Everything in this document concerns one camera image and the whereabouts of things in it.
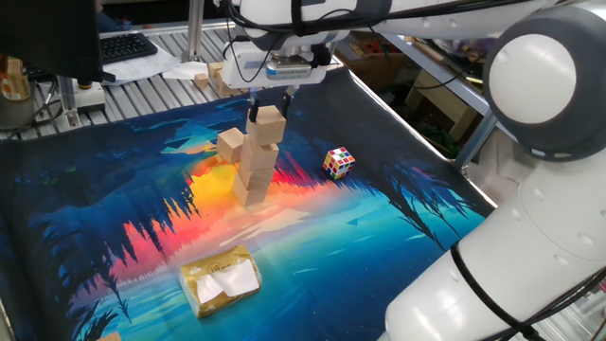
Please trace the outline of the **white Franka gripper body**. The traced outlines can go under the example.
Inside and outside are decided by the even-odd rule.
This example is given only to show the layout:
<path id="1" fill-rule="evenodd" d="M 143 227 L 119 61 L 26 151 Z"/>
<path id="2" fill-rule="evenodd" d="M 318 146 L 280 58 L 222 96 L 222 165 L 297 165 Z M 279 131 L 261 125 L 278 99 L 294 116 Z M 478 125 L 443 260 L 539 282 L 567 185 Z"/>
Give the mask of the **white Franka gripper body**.
<path id="1" fill-rule="evenodd" d="M 328 71 L 328 47 L 304 45 L 277 51 L 236 42 L 224 51 L 223 82 L 230 88 L 316 84 Z"/>

